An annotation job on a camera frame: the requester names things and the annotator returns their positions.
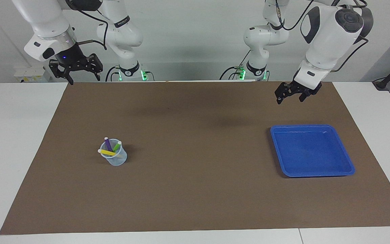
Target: black band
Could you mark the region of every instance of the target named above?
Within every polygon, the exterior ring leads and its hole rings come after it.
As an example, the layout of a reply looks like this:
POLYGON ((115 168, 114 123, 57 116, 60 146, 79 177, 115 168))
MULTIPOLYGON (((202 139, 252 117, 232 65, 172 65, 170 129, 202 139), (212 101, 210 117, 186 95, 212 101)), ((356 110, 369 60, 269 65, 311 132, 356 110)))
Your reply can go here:
POLYGON ((138 71, 138 69, 139 69, 139 62, 136 62, 136 65, 133 68, 125 69, 120 67, 122 73, 127 77, 133 76, 133 74, 135 74, 135 72, 138 71))
POLYGON ((115 28, 120 28, 120 27, 122 27, 122 26, 125 25, 127 22, 129 22, 129 20, 130 20, 130 17, 127 16, 126 18, 124 18, 124 19, 118 21, 117 23, 114 24, 114 25, 115 25, 115 28))
POLYGON ((254 68, 252 67, 249 62, 246 63, 246 67, 249 71, 251 71, 255 76, 261 76, 263 72, 266 70, 267 65, 264 68, 254 68))

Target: translucent plastic cup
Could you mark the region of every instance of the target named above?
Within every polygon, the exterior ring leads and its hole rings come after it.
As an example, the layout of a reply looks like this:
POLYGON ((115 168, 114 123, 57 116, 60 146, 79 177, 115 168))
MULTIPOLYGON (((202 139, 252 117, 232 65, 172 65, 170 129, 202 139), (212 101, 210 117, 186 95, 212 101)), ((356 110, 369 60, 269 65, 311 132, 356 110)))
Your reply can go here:
MULTIPOLYGON (((111 148, 113 148, 119 140, 117 139, 109 139, 109 142, 111 143, 111 148)), ((105 142, 102 143, 102 146, 100 146, 100 149, 108 151, 108 148, 106 147, 105 142)), ((113 166, 120 166, 124 164, 124 162, 127 159, 127 153, 124 151, 123 146, 120 146, 118 150, 115 152, 115 156, 108 156, 106 154, 101 153, 102 157, 104 157, 111 165, 113 166)))

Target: brown table surface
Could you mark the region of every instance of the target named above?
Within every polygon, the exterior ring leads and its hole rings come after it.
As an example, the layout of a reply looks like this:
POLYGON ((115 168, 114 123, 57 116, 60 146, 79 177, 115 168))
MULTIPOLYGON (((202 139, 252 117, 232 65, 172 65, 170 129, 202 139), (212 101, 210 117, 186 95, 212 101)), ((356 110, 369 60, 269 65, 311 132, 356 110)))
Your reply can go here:
POLYGON ((331 83, 68 86, 0 234, 390 226, 390 183, 331 83), (329 124, 356 168, 286 177, 270 127, 329 124), (96 151, 122 140, 113 167, 96 151))

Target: white table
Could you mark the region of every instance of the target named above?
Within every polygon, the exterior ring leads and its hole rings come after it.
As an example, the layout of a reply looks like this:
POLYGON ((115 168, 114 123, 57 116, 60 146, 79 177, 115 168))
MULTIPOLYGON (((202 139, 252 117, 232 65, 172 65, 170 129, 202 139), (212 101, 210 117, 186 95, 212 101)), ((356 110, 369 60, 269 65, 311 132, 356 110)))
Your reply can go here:
MULTIPOLYGON (((66 85, 0 84, 0 229, 66 85)), ((334 85, 390 181, 390 94, 371 83, 334 85)), ((0 236, 0 243, 385 244, 390 227, 43 234, 0 236)))

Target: blue plastic tray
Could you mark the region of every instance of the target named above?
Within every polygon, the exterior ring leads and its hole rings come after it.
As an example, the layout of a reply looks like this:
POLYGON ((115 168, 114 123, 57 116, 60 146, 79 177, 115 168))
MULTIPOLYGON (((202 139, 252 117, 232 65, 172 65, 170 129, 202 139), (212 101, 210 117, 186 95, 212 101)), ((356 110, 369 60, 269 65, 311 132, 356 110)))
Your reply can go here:
POLYGON ((270 130, 289 177, 350 176, 354 166, 330 125, 276 125, 270 130))

